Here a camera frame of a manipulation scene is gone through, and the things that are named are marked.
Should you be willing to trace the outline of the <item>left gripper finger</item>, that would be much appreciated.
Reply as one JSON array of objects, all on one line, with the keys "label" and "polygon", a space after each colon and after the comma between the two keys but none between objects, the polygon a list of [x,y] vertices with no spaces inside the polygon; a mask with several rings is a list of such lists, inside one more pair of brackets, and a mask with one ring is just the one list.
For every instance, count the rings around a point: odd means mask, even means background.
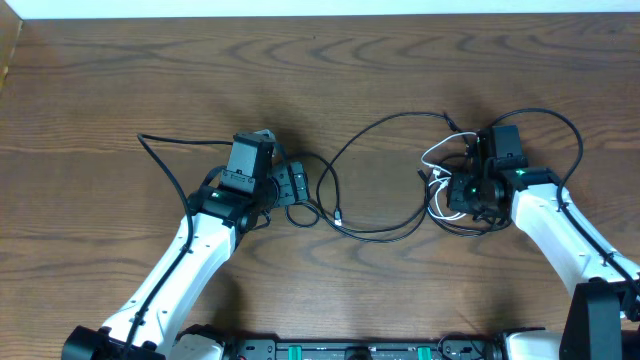
[{"label": "left gripper finger", "polygon": [[301,162],[292,162],[291,170],[295,185],[295,194],[297,202],[304,202],[309,199],[309,185],[307,173]]},{"label": "left gripper finger", "polygon": [[285,207],[298,201],[298,193],[293,173],[288,165],[279,165],[273,169],[272,180],[276,184],[275,207]]}]

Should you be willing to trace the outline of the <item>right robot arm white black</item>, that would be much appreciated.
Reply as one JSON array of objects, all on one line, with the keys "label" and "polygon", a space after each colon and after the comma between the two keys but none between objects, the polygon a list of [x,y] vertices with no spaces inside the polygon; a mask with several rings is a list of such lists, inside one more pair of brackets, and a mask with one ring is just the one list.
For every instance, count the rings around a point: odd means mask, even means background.
[{"label": "right robot arm white black", "polygon": [[471,168],[449,181],[447,206],[488,222],[515,225],[529,236],[561,278],[571,304],[562,333],[505,331],[487,350],[490,359],[636,359],[639,266],[621,255],[575,206],[558,176],[531,167],[516,126],[474,133]]}]

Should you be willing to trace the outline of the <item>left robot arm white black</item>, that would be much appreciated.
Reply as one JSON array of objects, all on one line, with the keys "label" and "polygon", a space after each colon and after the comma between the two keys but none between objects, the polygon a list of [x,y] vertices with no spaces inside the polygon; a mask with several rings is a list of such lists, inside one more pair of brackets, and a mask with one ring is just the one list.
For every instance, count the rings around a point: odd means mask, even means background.
[{"label": "left robot arm white black", "polygon": [[181,327],[242,237],[258,229],[258,218],[309,193],[300,163],[273,163],[284,150],[270,130],[238,133],[229,145],[228,163],[213,168],[191,195],[179,195],[185,215],[145,281],[100,329],[76,327],[63,360],[231,358],[223,341],[182,334]]}]

